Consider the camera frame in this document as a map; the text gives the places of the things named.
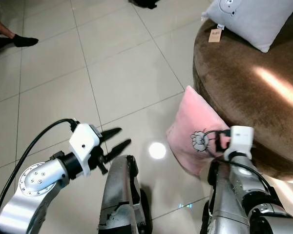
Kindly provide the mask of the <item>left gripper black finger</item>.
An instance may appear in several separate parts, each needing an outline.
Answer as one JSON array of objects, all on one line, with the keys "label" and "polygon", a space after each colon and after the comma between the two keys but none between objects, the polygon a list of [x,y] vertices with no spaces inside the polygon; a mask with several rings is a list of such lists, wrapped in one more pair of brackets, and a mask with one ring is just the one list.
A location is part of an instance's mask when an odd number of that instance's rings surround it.
[{"label": "left gripper black finger", "polygon": [[113,147],[106,156],[104,156],[104,163],[111,162],[114,158],[121,156],[122,152],[131,144],[131,139],[126,139],[124,142]]},{"label": "left gripper black finger", "polygon": [[106,142],[107,140],[113,138],[113,136],[119,134],[122,131],[122,128],[113,128],[101,132],[101,142]]}]

